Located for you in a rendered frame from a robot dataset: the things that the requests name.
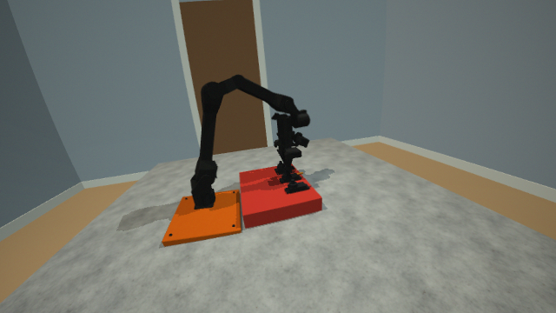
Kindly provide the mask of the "black micro servo with orange cable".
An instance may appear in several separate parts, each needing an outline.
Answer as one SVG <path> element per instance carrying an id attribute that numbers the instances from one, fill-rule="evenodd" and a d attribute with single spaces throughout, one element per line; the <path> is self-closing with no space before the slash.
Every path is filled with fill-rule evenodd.
<path id="1" fill-rule="evenodd" d="M 277 166 L 277 169 L 275 169 L 275 173 L 278 173 L 279 175 L 285 173 L 285 170 L 287 170 L 289 173 L 291 173 L 292 170 L 295 169 L 295 167 L 294 167 L 293 165 L 291 165 L 290 170 L 288 170 L 287 167 L 286 167 L 286 164 L 282 163 L 282 161 L 280 161 L 277 165 L 278 165 L 278 166 Z M 297 175 L 303 174 L 303 172 L 296 173 L 296 174 L 297 174 Z"/>

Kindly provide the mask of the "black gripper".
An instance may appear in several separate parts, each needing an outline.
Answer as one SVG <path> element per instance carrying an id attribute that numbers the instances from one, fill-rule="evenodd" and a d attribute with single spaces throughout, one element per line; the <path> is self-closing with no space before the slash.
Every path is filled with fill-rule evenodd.
<path id="1" fill-rule="evenodd" d="M 286 164 L 287 169 L 290 170 L 293 158 L 301 157 L 301 151 L 296 147 L 292 148 L 292 146 L 295 146 L 295 143 L 293 142 L 293 136 L 295 134 L 293 130 L 278 131 L 276 133 L 278 140 L 274 141 L 274 145 L 276 148 L 277 146 L 279 147 L 277 151 L 281 160 L 284 164 Z"/>

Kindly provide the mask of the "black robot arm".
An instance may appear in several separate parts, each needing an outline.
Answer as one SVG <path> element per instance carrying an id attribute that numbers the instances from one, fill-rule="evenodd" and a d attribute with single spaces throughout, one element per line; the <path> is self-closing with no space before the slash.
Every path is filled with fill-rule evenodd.
<path id="1" fill-rule="evenodd" d="M 234 75 L 220 83 L 209 82 L 204 84 L 201 93 L 202 136 L 200 156 L 196 163 L 195 174 L 190 179 L 195 210 L 214 207 L 215 191 L 211 184 L 217 178 L 217 165 L 213 161 L 216 114 L 220 109 L 223 95 L 236 89 L 252 97 L 257 97 L 274 110 L 284 113 L 275 112 L 271 117 L 271 119 L 277 120 L 278 131 L 290 131 L 293 127 L 300 128 L 310 124 L 311 119 L 308 112 L 306 110 L 298 111 L 292 97 L 273 93 L 242 75 Z M 290 115 L 288 116 L 286 113 Z"/>

